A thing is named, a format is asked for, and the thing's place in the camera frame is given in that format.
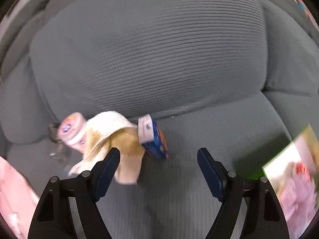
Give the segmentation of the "purple scrunchie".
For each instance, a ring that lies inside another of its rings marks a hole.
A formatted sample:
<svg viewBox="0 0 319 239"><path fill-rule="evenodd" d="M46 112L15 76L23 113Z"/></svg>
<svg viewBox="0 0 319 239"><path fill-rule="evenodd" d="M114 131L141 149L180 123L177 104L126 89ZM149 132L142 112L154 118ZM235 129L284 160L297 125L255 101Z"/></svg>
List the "purple scrunchie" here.
<svg viewBox="0 0 319 239"><path fill-rule="evenodd" d="M279 201L286 219L290 238L299 238L316 213L315 184L303 174L288 178Z"/></svg>

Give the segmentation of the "cream yellow towel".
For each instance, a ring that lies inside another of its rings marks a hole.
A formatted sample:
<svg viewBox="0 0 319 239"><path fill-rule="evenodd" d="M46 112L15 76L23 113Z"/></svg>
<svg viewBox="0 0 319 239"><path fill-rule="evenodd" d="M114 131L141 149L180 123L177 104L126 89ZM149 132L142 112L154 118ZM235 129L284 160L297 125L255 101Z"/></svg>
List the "cream yellow towel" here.
<svg viewBox="0 0 319 239"><path fill-rule="evenodd" d="M137 125L114 111L99 113L87 121L83 159L68 175L92 170L113 147L120 151L120 162L114 175L116 182L136 184L146 150L139 142Z"/></svg>

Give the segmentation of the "blue orange tissue pack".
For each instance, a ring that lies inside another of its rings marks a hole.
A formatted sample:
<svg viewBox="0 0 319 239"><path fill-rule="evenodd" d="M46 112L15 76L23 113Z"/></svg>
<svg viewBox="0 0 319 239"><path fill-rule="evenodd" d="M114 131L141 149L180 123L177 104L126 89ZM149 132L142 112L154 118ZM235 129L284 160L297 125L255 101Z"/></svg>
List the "blue orange tissue pack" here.
<svg viewBox="0 0 319 239"><path fill-rule="evenodd" d="M168 146L164 134L155 119L149 114L138 119L138 139L139 143L153 157L168 158Z"/></svg>

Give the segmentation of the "green cardboard box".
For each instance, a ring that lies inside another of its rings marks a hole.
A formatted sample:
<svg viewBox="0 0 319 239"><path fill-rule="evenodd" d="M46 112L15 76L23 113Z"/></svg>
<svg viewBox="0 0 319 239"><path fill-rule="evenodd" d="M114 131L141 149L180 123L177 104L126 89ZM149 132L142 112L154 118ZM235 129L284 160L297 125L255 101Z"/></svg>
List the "green cardboard box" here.
<svg viewBox="0 0 319 239"><path fill-rule="evenodd" d="M260 176L265 176L269 180L270 184L272 185L275 191L277 198L279 199L279 193L282 191L283 186L286 183L286 180L296 175L294 171L295 164L297 162L302 162L307 166L311 179L315 184L315 191L317 193L317 212L318 139L310 125L307 125L305 128L303 128L303 130L292 140L290 144L288 144L284 149L282 149L273 157L268 157L266 158L266 160L253 166L246 166L245 176L251 179L257 179Z"/></svg>

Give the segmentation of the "grey fabric sofa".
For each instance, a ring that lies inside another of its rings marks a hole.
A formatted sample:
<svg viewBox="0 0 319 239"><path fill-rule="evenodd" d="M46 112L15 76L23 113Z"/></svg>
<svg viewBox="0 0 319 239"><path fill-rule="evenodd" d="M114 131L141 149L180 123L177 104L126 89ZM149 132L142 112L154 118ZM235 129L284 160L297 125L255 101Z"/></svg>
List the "grey fabric sofa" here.
<svg viewBox="0 0 319 239"><path fill-rule="evenodd" d="M1 22L1 156L41 194L80 154L51 123L153 116L169 157L98 202L113 238L204 238L219 210L205 147L251 176L318 131L318 30L294 0L20 0Z"/></svg>

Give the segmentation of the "red white pompom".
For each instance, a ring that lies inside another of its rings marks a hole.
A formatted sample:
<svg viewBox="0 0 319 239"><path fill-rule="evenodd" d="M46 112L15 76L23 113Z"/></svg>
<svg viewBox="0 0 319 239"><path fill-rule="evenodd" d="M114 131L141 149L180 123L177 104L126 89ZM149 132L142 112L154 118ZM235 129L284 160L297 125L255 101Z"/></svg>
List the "red white pompom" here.
<svg viewBox="0 0 319 239"><path fill-rule="evenodd" d="M297 162L295 164L295 174L296 175L302 175L305 180L311 181L311 176L309 173L309 170L307 169L307 166L303 164L302 162Z"/></svg>

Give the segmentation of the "pink floral clothing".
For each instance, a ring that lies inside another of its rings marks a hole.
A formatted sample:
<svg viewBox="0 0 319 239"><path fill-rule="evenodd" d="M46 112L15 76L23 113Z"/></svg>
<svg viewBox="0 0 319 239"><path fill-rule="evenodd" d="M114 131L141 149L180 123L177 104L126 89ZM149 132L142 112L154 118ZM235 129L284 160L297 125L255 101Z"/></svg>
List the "pink floral clothing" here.
<svg viewBox="0 0 319 239"><path fill-rule="evenodd" d="M27 180L1 158L1 215L17 238L27 238L39 197Z"/></svg>

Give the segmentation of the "pink lidded canister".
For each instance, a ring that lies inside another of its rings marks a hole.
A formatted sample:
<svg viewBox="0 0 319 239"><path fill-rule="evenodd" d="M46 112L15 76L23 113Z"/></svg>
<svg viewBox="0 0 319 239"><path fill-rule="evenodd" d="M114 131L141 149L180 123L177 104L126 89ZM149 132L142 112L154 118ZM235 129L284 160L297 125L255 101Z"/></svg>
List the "pink lidded canister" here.
<svg viewBox="0 0 319 239"><path fill-rule="evenodd" d="M68 147L84 153L87 121L84 116L75 112L67 116L58 128L58 138Z"/></svg>

